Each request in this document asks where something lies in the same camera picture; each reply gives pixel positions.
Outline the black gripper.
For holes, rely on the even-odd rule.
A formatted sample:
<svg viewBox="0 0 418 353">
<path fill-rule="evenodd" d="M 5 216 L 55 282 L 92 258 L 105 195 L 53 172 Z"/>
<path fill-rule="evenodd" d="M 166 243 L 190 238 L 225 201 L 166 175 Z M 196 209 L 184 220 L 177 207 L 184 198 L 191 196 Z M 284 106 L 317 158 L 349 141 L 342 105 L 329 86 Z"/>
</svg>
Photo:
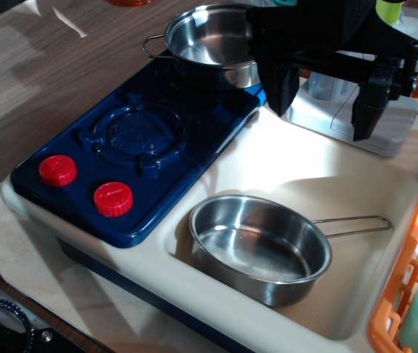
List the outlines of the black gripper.
<svg viewBox="0 0 418 353">
<path fill-rule="evenodd" d="M 410 96 L 417 80 L 418 40 L 383 22 L 374 1 L 298 1 L 246 14 L 249 52 L 270 109 L 279 117 L 299 89 L 298 67 L 357 82 L 353 140 L 367 140 L 391 100 Z M 371 54 L 358 63 L 340 51 Z"/>
</svg>

